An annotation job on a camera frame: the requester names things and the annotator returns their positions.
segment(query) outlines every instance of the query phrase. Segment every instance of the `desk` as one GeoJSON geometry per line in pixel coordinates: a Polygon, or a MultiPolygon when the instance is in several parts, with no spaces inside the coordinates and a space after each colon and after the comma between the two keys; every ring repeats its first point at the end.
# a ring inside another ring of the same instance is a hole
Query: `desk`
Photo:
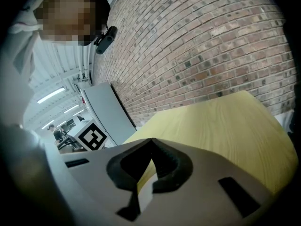
{"type": "MultiPolygon", "coordinates": [[[[125,143],[151,137],[224,156],[273,194],[290,182],[298,166],[297,154],[286,132],[246,91],[158,112],[125,143]]],[[[138,192],[154,174],[151,162],[138,183],[138,192]]]]}

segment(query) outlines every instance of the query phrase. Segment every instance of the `person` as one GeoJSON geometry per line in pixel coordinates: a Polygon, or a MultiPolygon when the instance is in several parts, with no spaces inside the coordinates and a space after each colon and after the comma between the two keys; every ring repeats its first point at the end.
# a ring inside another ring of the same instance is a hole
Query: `person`
{"type": "Polygon", "coordinates": [[[8,29],[0,50],[0,122],[23,125],[27,105],[34,95],[28,86],[34,71],[33,46],[38,37],[58,43],[90,44],[106,27],[107,0],[28,0],[8,29]]]}
{"type": "Polygon", "coordinates": [[[64,139],[64,137],[66,138],[68,136],[67,133],[65,132],[65,130],[63,128],[61,129],[61,132],[63,134],[63,139],[64,139]]]}
{"type": "Polygon", "coordinates": [[[47,130],[50,130],[51,132],[53,132],[53,135],[55,137],[55,144],[56,145],[60,144],[63,141],[63,133],[62,133],[62,131],[59,130],[58,128],[56,128],[54,126],[54,124],[50,124],[48,126],[47,130]]]}
{"type": "Polygon", "coordinates": [[[81,116],[81,114],[77,115],[77,118],[79,119],[79,121],[83,121],[85,118],[81,116]]]}

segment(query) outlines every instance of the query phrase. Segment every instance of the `dark hair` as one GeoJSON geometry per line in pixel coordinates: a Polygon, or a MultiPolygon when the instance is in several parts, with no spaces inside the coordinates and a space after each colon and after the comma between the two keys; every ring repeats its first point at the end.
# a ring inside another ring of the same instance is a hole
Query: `dark hair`
{"type": "Polygon", "coordinates": [[[84,36],[83,41],[79,41],[79,45],[86,46],[89,45],[96,37],[100,35],[102,30],[102,25],[107,25],[109,13],[110,13],[110,4],[107,0],[90,0],[95,3],[95,31],[90,36],[84,36]]]}
{"type": "Polygon", "coordinates": [[[48,126],[48,129],[47,129],[47,130],[49,130],[49,129],[52,128],[52,127],[55,127],[54,124],[50,124],[50,125],[48,126]]]}

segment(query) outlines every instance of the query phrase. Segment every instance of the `ceiling light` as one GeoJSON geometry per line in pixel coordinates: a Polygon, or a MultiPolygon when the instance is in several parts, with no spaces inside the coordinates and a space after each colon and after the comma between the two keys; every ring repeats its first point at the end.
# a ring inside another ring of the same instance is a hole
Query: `ceiling light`
{"type": "Polygon", "coordinates": [[[54,122],[55,120],[52,120],[51,122],[47,123],[45,126],[42,127],[42,129],[44,129],[47,125],[51,124],[52,122],[54,122]]]}
{"type": "Polygon", "coordinates": [[[57,127],[59,127],[59,126],[61,126],[61,125],[65,124],[65,123],[66,123],[66,121],[62,122],[62,123],[61,123],[61,124],[59,124],[57,127]]]}
{"type": "Polygon", "coordinates": [[[62,92],[62,91],[64,91],[64,90],[65,90],[65,88],[64,88],[64,87],[61,87],[61,88],[57,89],[56,91],[50,93],[49,95],[45,96],[45,97],[42,98],[41,100],[38,100],[38,103],[41,104],[41,103],[44,102],[45,100],[51,98],[52,96],[55,96],[56,94],[58,94],[58,93],[60,93],[60,92],[62,92]]]}
{"type": "Polygon", "coordinates": [[[66,110],[64,113],[67,113],[70,110],[73,110],[74,108],[78,107],[79,105],[75,105],[74,107],[70,108],[69,110],[66,110]]]}
{"type": "Polygon", "coordinates": [[[81,111],[75,113],[73,116],[77,115],[78,113],[81,113],[81,112],[84,111],[84,110],[85,110],[85,109],[83,109],[83,110],[81,110],[81,111]]]}

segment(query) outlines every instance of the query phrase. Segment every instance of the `brick wall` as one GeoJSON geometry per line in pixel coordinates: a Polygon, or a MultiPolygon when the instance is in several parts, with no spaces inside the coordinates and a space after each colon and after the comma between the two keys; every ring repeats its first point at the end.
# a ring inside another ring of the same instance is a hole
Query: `brick wall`
{"type": "Polygon", "coordinates": [[[293,106],[296,70],[273,0],[117,0],[116,40],[96,56],[139,126],[157,111],[248,90],[273,114],[293,106]]]}

